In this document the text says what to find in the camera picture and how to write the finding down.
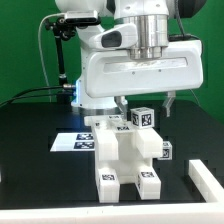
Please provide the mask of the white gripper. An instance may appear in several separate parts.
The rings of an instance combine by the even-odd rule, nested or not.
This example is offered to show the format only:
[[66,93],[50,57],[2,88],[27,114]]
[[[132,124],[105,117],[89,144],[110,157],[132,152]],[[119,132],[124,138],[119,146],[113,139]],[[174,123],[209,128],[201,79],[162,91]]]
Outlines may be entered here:
[[114,97],[122,119],[127,119],[124,96],[168,92],[163,102],[170,116],[176,90],[203,83],[202,44],[199,40],[171,42],[158,59],[131,60],[127,50],[94,52],[85,66],[85,91],[92,98]]

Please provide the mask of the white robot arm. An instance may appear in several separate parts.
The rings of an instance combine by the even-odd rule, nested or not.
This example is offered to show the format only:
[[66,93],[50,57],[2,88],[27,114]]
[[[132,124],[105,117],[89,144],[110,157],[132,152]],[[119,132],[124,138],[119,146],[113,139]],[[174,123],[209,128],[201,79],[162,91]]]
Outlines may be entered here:
[[55,0],[81,44],[81,77],[72,107],[85,115],[127,112],[128,95],[203,83],[202,43],[170,35],[168,21],[196,15],[207,0]]

